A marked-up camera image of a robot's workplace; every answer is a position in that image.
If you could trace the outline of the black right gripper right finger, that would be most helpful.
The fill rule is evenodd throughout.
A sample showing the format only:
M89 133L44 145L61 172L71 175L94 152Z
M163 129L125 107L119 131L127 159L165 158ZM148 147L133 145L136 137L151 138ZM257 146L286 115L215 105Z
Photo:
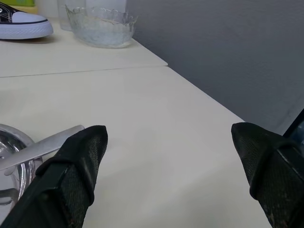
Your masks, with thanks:
M300 144L253 123L231 126L249 193L272 228L304 228L304 154Z

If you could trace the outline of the black and white sneaker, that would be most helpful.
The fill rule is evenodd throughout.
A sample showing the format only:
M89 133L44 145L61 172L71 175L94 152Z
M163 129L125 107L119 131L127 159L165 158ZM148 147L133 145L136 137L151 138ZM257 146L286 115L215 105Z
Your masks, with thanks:
M53 27L45 17L0 2L0 39L33 39L52 34Z

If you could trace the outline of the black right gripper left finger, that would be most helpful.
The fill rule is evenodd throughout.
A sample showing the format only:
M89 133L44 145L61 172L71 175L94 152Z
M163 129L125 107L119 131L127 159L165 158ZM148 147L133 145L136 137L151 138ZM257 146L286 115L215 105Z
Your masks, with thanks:
M108 133L94 125L70 136L36 176L0 228L82 228L93 204Z

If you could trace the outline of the clear drinking glass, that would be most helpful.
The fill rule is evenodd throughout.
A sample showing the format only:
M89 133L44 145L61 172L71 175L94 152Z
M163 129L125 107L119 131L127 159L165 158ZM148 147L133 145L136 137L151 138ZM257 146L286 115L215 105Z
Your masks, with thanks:
M75 8L85 8L86 0L57 0L58 18L62 30L71 31L66 7L70 10Z

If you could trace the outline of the round metal bowl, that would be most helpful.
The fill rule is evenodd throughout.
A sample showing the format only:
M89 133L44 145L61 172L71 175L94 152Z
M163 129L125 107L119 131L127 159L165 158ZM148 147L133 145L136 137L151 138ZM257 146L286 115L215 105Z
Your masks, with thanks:
M34 141L20 130L0 124L0 162L33 143ZM0 171L0 208L12 209L15 206L42 163L40 157Z

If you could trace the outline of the clear scalloped glass bowl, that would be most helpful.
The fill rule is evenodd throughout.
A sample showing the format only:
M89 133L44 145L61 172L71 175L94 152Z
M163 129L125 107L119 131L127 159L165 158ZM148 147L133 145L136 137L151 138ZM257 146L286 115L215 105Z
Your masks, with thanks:
M99 48L124 48L131 44L137 17L101 7L66 5L71 30L79 41Z

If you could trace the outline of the green box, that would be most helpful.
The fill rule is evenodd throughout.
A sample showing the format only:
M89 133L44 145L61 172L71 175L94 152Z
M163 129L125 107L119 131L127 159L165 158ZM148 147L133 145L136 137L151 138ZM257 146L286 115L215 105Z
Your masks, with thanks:
M35 0L15 0L13 4L17 9L27 13L38 13L38 7L35 4Z

